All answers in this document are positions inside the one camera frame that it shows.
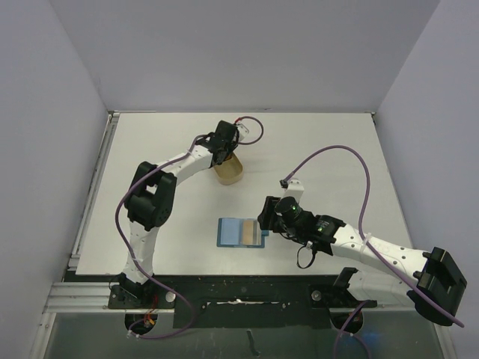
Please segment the blue leather card holder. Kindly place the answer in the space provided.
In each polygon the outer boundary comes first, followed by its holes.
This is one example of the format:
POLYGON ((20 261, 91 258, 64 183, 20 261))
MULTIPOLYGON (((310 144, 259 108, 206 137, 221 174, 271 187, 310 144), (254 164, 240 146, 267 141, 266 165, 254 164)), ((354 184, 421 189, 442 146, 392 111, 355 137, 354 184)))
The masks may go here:
POLYGON ((241 229, 244 220, 253 218, 220 218, 218 220, 216 246, 219 248, 259 248, 241 244, 241 229))

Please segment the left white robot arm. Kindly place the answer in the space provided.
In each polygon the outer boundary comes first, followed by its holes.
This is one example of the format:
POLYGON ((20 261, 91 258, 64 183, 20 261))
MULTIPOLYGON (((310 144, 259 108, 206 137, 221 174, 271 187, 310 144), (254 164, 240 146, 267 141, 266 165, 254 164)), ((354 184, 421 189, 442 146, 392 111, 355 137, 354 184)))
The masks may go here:
POLYGON ((193 175, 225 162, 248 134, 240 123, 220 121, 214 132, 198 135, 190 148, 158 165, 138 165, 128 192, 115 210, 115 225, 120 229, 119 211, 127 210, 130 235, 120 235, 129 256, 120 273, 120 287, 135 307, 150 303, 153 252, 159 228, 169 219, 176 188, 193 175))

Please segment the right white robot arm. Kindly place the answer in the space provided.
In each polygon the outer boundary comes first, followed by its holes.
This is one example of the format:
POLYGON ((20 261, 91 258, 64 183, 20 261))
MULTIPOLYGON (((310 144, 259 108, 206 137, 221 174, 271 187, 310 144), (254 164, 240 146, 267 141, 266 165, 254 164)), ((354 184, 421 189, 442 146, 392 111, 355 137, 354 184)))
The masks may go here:
POLYGON ((376 269, 368 277, 356 272, 336 283, 336 302, 372 300, 412 306, 425 319, 442 326, 461 325, 456 314, 467 287, 449 252, 395 245, 360 232, 340 219, 304 210, 294 197, 265 199, 257 217, 260 228, 282 235, 316 254, 347 258, 376 269))

